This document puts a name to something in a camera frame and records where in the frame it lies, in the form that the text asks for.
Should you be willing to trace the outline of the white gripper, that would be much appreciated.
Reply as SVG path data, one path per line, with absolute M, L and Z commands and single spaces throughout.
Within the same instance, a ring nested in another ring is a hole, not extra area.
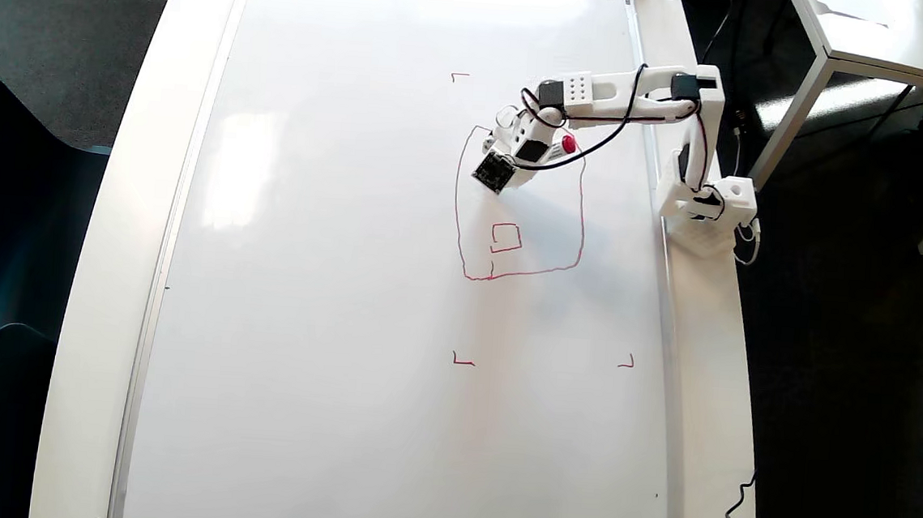
M 481 152 L 510 162 L 512 176 L 507 189 L 519 188 L 534 178 L 537 171 L 577 155 L 579 145 L 565 123 L 564 115 L 557 109 L 502 109 L 497 125 L 481 144 Z

